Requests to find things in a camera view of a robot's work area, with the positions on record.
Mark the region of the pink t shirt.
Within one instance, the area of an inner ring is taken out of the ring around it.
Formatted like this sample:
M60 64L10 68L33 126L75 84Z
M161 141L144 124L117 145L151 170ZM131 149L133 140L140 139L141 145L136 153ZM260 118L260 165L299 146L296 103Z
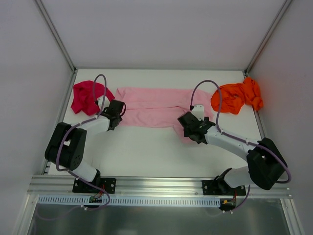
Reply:
M130 127L173 128L181 142L191 140L183 135L178 118L190 110L192 90L117 88L115 98L126 104L121 124Z

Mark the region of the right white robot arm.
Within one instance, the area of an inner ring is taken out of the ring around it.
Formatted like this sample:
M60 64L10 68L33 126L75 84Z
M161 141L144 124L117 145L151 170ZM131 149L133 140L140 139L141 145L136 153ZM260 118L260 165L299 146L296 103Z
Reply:
M229 194L234 188L255 184L263 190L270 190L276 183L288 183L291 173L274 142L269 138L253 142L226 133L208 117L198 119L191 112L178 118L185 137L198 144L220 147L245 160L247 166L228 168L216 179L217 190Z

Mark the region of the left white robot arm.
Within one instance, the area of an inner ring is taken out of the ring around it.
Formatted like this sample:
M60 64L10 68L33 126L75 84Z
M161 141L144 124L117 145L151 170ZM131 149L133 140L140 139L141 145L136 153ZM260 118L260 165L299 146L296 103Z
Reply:
M58 171L66 171L81 180L89 192L101 186L101 173L84 160L87 138L114 130L122 121L126 104L113 99L100 114L77 124L60 122L56 125L45 150L45 159Z

